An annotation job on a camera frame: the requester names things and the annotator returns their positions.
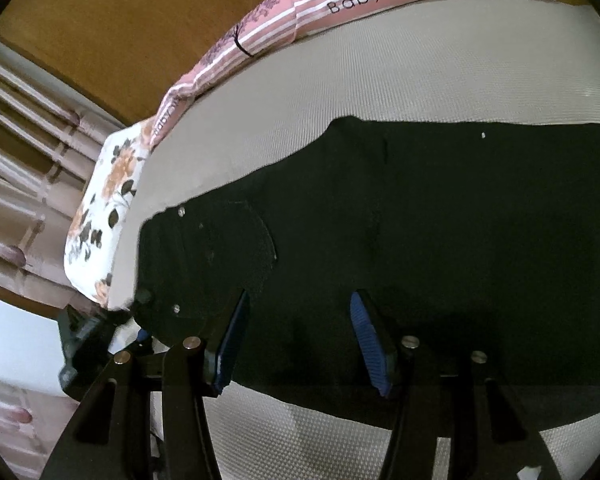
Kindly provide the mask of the black pants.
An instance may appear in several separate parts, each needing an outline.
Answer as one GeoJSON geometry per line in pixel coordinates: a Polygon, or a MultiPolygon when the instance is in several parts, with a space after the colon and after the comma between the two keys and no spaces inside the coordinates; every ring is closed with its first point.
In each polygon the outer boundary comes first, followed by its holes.
{"type": "Polygon", "coordinates": [[[486,356],[544,427],[600,412],[600,124],[333,120],[314,142],[155,214],[134,316],[168,346],[250,299],[233,378],[385,427],[350,299],[389,360],[449,385],[486,356]]]}

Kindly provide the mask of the pink patterned curtain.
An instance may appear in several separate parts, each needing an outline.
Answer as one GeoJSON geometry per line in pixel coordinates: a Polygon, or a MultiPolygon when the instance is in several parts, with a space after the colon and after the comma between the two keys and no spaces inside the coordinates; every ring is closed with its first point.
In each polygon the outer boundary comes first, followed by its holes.
{"type": "Polygon", "coordinates": [[[62,257],[106,136],[86,99],[0,43],[0,457],[36,479],[76,404],[59,389],[56,318],[91,314],[62,257]]]}

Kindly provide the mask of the brown wooden headboard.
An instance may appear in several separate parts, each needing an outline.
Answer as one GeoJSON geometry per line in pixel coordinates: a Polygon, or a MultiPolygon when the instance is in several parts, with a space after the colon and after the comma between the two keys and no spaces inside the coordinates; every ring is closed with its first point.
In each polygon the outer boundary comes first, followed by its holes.
{"type": "Polygon", "coordinates": [[[0,41],[125,125],[262,0],[12,0],[0,41]]]}

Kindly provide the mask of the beige textured bed sheet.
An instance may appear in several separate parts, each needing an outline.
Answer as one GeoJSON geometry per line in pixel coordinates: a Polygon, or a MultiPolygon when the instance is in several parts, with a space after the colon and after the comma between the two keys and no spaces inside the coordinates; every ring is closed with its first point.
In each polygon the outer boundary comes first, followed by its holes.
{"type": "MultiPolygon", "coordinates": [[[[600,18],[535,0],[428,0],[300,40],[189,107],[146,162],[114,258],[109,302],[131,298],[140,225],[277,162],[335,118],[600,124],[600,18]]],[[[223,479],[377,478],[389,431],[231,384],[204,400],[223,479]]],[[[542,433],[577,479],[600,414],[542,433]]]]}

